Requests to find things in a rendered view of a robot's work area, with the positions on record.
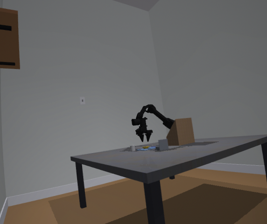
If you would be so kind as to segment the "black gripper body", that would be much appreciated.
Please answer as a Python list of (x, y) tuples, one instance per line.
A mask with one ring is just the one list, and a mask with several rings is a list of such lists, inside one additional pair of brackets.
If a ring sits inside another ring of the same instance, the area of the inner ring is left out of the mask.
[(152, 130), (147, 130), (147, 125), (140, 125), (140, 127), (141, 127), (141, 126), (143, 126), (144, 131), (142, 131), (141, 133), (136, 133), (136, 135), (141, 135), (141, 134), (144, 134), (144, 133), (146, 133), (146, 134), (153, 133)]

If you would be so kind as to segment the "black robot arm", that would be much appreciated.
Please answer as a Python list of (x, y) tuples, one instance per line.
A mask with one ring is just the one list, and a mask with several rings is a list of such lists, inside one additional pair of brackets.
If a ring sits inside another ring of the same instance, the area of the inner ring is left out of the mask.
[[(148, 108), (148, 110), (146, 111), (146, 109)], [(153, 113), (155, 116), (157, 116), (160, 120), (163, 121), (163, 125), (165, 125), (167, 128), (171, 129), (174, 120), (170, 119), (170, 118), (166, 118), (165, 116), (163, 116), (160, 112), (158, 112), (156, 110), (156, 107), (154, 105), (146, 105), (143, 106), (142, 110), (137, 113), (136, 119), (132, 119), (132, 125), (133, 126), (137, 126), (137, 125), (146, 125), (146, 117), (143, 117), (144, 112), (147, 113)], [(136, 133), (141, 133), (142, 131), (144, 131), (143, 126), (139, 127), (137, 130), (135, 130)]]

